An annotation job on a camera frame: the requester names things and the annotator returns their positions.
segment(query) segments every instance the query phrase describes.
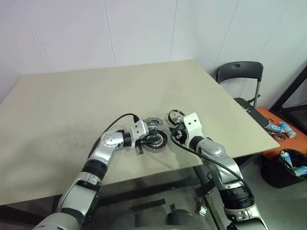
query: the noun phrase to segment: cable connector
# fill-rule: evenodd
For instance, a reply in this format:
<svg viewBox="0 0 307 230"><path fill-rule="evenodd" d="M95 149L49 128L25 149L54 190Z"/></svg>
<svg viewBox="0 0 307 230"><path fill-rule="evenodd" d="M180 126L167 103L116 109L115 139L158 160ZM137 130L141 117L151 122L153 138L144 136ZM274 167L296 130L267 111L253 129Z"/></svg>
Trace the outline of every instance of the cable connector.
<svg viewBox="0 0 307 230"><path fill-rule="evenodd" d="M133 121L134 121L134 123L138 122L139 120L140 120L140 119L139 119L139 117L138 117L138 116L133 115Z"/></svg>

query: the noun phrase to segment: chair backrest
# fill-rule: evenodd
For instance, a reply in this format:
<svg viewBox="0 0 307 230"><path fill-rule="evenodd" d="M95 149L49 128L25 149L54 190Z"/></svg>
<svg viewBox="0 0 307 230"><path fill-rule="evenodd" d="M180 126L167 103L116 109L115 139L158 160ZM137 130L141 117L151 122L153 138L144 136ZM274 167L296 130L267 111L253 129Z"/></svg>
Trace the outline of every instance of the chair backrest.
<svg viewBox="0 0 307 230"><path fill-rule="evenodd" d="M221 83L232 78L254 78L261 82L263 65L255 61L237 61L221 65L216 72L215 80Z"/></svg>

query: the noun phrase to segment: metal wheel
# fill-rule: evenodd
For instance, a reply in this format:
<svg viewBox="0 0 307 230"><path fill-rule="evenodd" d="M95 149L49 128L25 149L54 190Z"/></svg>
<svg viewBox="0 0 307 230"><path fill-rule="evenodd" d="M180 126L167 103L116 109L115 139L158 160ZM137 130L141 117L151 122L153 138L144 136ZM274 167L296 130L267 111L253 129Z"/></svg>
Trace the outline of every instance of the metal wheel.
<svg viewBox="0 0 307 230"><path fill-rule="evenodd" d="M173 109L168 113L167 118L172 125L176 126L180 122L183 122L184 116L185 116L184 112L178 109Z"/></svg>
<svg viewBox="0 0 307 230"><path fill-rule="evenodd" d="M241 106L242 109L244 109L245 112L247 112L248 114L251 112L251 109L248 108L248 107L244 107L244 106Z"/></svg>

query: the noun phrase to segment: black bin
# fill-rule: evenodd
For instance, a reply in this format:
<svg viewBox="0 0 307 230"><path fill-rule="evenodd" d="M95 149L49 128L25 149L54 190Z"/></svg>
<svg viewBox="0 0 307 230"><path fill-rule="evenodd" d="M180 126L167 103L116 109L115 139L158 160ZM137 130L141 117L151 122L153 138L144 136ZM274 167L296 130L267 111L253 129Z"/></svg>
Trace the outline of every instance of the black bin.
<svg viewBox="0 0 307 230"><path fill-rule="evenodd" d="M307 166L307 155L294 149L284 149L289 153L292 165L294 167ZM306 176L299 177L294 174L285 161L278 154L274 159L270 160L261 169L262 178L275 188L284 188L292 184L306 181Z"/></svg>

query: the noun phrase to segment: spray can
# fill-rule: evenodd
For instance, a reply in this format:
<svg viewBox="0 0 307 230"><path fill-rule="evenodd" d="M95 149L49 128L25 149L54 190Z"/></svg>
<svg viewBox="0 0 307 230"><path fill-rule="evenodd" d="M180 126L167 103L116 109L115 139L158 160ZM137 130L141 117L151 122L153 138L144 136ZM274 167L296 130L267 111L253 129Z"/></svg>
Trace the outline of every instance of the spray can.
<svg viewBox="0 0 307 230"><path fill-rule="evenodd" d="M284 151L282 150L282 151L280 152L280 156L281 156L281 158L282 158L284 161L288 162L288 163L291 165L291 167L293 167L293 166L292 166L291 158L290 158L290 156L289 156L289 153L284 152Z"/></svg>
<svg viewBox="0 0 307 230"><path fill-rule="evenodd" d="M294 169L294 173L297 176L304 176L304 175L307 174L307 167L306 166L300 166L300 167Z"/></svg>
<svg viewBox="0 0 307 230"><path fill-rule="evenodd" d="M264 127L266 130L272 131L274 133L282 133L283 132L283 128L280 126L276 126L273 124L268 124L266 127Z"/></svg>
<svg viewBox="0 0 307 230"><path fill-rule="evenodd" d="M283 129L289 138L294 138L296 136L296 132L294 132L287 123L279 122L279 127Z"/></svg>

